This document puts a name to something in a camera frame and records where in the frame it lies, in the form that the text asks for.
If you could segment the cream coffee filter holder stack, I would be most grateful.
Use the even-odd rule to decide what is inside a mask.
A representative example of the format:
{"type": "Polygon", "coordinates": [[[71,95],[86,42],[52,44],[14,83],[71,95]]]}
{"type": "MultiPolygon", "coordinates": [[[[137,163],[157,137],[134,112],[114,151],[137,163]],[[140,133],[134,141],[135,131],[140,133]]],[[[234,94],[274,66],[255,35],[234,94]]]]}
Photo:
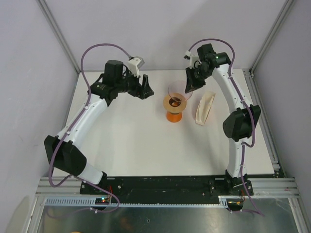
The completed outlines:
{"type": "Polygon", "coordinates": [[[197,107],[195,123],[204,126],[210,113],[216,93],[207,91],[201,98],[197,107]]]}

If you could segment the clear pink plastic dripper cone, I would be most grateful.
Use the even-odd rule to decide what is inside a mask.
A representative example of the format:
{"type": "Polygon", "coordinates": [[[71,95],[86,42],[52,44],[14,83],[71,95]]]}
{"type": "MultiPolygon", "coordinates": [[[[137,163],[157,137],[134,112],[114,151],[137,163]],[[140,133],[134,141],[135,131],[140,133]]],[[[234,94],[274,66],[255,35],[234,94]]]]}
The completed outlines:
{"type": "Polygon", "coordinates": [[[192,92],[186,93],[185,89],[185,81],[174,81],[168,87],[168,94],[174,102],[183,103],[192,97],[192,92]]]}

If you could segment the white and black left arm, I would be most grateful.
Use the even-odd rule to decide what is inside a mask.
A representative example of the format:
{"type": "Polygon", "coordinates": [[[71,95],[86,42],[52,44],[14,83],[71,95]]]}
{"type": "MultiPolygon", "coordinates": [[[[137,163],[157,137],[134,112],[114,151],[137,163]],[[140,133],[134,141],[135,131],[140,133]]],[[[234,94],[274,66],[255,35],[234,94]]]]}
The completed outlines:
{"type": "Polygon", "coordinates": [[[81,146],[96,119],[118,94],[128,93],[141,100],[154,95],[148,76],[139,75],[143,64],[144,60],[140,57],[131,57],[126,65],[117,60],[106,62],[104,72],[89,87],[86,101],[74,119],[56,136],[48,135],[44,140],[50,168],[89,182],[90,188],[97,194],[107,190],[106,174],[87,161],[81,146]]]}

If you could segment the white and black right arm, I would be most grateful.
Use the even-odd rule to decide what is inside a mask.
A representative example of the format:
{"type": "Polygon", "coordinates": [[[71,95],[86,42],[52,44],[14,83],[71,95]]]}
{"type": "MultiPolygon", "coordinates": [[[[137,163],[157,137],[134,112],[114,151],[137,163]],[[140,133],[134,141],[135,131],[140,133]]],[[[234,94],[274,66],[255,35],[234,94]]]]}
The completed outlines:
{"type": "Polygon", "coordinates": [[[185,92],[193,92],[206,84],[212,77],[220,87],[230,115],[223,122],[223,131],[229,139],[229,163],[225,171],[224,189],[230,195],[250,195],[252,185],[248,181],[245,162],[245,148],[255,144],[255,129],[261,109],[253,105],[241,90],[232,71],[234,58],[227,53],[216,53],[211,44],[197,49],[197,55],[190,50],[185,53],[190,64],[186,68],[185,92]]]}

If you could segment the wooden and orange dripper stand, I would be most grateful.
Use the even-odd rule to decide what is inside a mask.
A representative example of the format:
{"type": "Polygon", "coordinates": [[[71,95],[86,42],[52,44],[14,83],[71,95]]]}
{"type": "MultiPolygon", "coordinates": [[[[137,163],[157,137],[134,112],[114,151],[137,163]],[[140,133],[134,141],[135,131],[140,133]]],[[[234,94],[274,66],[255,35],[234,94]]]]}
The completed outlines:
{"type": "Polygon", "coordinates": [[[182,94],[172,93],[164,98],[163,106],[167,111],[167,120],[171,123],[177,123],[182,119],[182,112],[187,106],[187,100],[182,94]]]}

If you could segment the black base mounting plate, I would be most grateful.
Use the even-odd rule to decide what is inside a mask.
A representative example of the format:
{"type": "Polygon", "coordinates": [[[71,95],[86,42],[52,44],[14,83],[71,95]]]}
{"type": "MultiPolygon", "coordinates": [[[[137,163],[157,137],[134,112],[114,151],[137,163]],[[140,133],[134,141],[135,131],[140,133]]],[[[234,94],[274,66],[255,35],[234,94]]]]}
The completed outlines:
{"type": "Polygon", "coordinates": [[[253,195],[252,183],[246,176],[230,178],[227,175],[211,176],[137,176],[106,177],[98,190],[89,184],[82,184],[80,194],[102,195],[112,191],[119,201],[186,201],[202,202],[203,197],[214,200],[218,196],[253,195]]]}

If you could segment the aluminium frame rail front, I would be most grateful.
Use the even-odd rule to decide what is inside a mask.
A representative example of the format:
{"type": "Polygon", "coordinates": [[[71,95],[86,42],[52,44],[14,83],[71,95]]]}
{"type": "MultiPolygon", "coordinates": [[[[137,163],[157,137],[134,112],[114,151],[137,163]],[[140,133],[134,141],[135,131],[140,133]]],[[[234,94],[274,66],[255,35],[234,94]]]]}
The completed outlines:
{"type": "MultiPolygon", "coordinates": [[[[251,178],[255,198],[300,198],[294,178],[251,178]]],[[[51,187],[48,178],[41,178],[38,196],[79,196],[81,182],[69,178],[60,187],[51,187]]]]}

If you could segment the aluminium right corner post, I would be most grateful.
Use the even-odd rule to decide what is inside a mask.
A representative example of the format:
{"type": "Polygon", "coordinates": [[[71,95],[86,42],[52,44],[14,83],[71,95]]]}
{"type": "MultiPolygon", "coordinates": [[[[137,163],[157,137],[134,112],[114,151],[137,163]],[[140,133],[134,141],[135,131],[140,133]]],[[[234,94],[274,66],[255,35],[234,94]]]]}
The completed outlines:
{"type": "Polygon", "coordinates": [[[295,5],[295,0],[286,0],[278,13],[271,29],[269,30],[259,52],[257,53],[251,67],[249,68],[249,72],[253,74],[257,67],[259,66],[260,62],[264,58],[265,54],[267,53],[269,47],[272,45],[275,37],[277,36],[278,32],[280,31],[282,25],[285,23],[286,18],[288,17],[291,9],[295,5]]]}

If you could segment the aluminium corner post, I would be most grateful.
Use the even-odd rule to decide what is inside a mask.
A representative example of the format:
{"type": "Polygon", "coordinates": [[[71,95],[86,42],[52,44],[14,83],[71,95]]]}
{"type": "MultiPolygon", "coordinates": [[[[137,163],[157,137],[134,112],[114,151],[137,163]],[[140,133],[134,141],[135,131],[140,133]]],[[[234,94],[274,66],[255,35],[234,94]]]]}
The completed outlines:
{"type": "Polygon", "coordinates": [[[52,11],[50,10],[48,4],[45,0],[36,0],[36,3],[38,4],[44,18],[46,19],[47,23],[49,24],[54,36],[56,37],[59,45],[61,46],[62,50],[64,51],[66,57],[68,58],[71,66],[76,71],[77,74],[80,73],[79,65],[76,61],[76,59],[73,56],[73,53],[63,35],[63,33],[60,30],[60,27],[58,23],[55,20],[55,17],[53,16],[52,11]]]}
{"type": "Polygon", "coordinates": [[[267,53],[269,47],[272,45],[275,37],[277,36],[278,32],[280,31],[282,25],[285,23],[286,18],[288,17],[291,9],[295,5],[295,0],[286,0],[278,13],[271,29],[269,30],[259,52],[257,53],[251,67],[249,68],[249,72],[253,74],[257,67],[259,66],[260,62],[264,58],[265,54],[267,53]]]}

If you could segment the aluminium left corner post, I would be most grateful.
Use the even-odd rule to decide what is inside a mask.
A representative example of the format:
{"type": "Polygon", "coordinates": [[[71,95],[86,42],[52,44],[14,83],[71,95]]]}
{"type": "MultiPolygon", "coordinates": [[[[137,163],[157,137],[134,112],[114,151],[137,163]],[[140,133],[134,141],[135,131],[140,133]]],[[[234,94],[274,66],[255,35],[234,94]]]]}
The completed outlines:
{"type": "Polygon", "coordinates": [[[66,57],[68,58],[71,66],[76,71],[77,74],[80,73],[79,65],[76,61],[76,59],[73,56],[73,53],[63,35],[63,33],[60,30],[60,27],[58,23],[55,20],[55,17],[53,16],[52,11],[50,10],[48,4],[45,0],[36,0],[36,3],[38,4],[44,18],[46,19],[47,23],[49,24],[54,36],[56,37],[59,45],[61,46],[62,50],[64,51],[66,57]]]}

